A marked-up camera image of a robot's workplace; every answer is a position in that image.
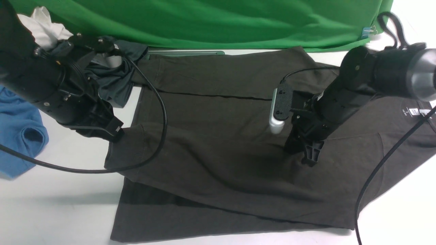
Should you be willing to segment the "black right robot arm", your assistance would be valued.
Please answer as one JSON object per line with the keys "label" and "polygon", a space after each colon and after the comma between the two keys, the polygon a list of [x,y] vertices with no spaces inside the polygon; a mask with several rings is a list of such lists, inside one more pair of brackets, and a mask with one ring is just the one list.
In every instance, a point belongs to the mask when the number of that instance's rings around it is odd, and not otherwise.
{"label": "black right robot arm", "polygon": [[270,119],[282,123],[291,117],[284,151],[302,152],[308,166],[317,164],[325,139],[371,100],[435,100],[435,49],[424,43],[383,51],[353,48],[339,67],[324,70],[338,70],[339,75],[319,94],[292,89],[286,80],[296,72],[284,76],[274,91]]}

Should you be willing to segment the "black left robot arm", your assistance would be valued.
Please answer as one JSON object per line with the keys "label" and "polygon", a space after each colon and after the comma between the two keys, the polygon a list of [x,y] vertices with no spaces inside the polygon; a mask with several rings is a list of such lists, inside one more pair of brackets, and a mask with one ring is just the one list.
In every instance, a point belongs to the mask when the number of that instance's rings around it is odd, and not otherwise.
{"label": "black left robot arm", "polygon": [[1,1],[0,24],[1,85],[82,136],[109,142],[122,137],[123,123],[84,72],[97,54],[118,54],[114,43],[77,34],[67,40],[66,49],[50,54],[7,0]]}

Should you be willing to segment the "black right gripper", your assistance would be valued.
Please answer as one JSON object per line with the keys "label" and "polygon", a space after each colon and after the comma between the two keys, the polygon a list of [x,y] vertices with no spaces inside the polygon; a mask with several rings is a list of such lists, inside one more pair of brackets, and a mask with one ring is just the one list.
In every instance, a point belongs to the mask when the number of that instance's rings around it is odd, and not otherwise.
{"label": "black right gripper", "polygon": [[285,152],[303,152],[301,163],[315,166],[328,136],[374,96],[374,93],[349,90],[336,83],[319,94],[293,91],[292,130],[284,146]]}

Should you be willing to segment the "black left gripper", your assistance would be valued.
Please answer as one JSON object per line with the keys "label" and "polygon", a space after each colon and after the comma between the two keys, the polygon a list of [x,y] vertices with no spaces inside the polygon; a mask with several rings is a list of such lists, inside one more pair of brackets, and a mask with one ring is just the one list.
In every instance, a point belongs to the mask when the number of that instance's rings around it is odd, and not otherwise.
{"label": "black left gripper", "polygon": [[97,84],[66,55],[67,51],[55,56],[35,48],[34,104],[64,127],[118,142],[124,135],[124,123],[99,98]]}

